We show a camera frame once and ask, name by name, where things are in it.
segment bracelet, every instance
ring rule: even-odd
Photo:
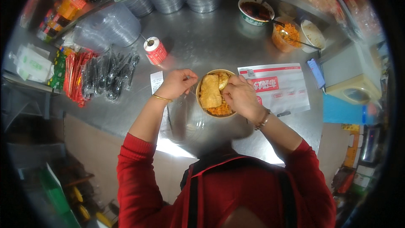
[[[166,98],[162,98],[162,97],[160,97],[160,96],[157,96],[156,94],[152,94],[152,96],[153,96],[153,97],[156,97],[156,98],[158,98],[158,99],[167,100],[169,103],[170,103],[170,102],[173,102],[173,100],[172,100],[172,99],[166,99]]]
[[[266,119],[258,126],[254,126],[254,130],[261,130],[262,127],[269,121],[270,115],[273,114],[273,112],[271,112],[270,109],[267,109],[267,111],[268,111],[268,114],[266,115]]]

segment woman's hand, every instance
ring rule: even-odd
[[[255,125],[259,125],[268,111],[256,98],[256,91],[250,79],[233,75],[223,91],[224,99],[238,114]]]
[[[176,69],[169,73],[155,94],[165,99],[176,99],[183,93],[188,94],[197,80],[198,76],[192,70]]]

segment green packet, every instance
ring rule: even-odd
[[[56,57],[53,60],[53,64],[53,76],[48,81],[48,85],[53,89],[62,90],[63,82],[65,81],[66,55],[58,50],[56,52]]]

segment blue cloth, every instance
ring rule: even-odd
[[[335,96],[323,94],[324,123],[359,124],[366,123],[365,105],[353,105]]]

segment smartphone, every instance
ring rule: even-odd
[[[312,76],[315,79],[315,83],[318,89],[321,89],[325,86],[325,79],[319,69],[318,65],[316,64],[315,60],[311,58],[310,60],[306,61],[309,69],[311,70]]]

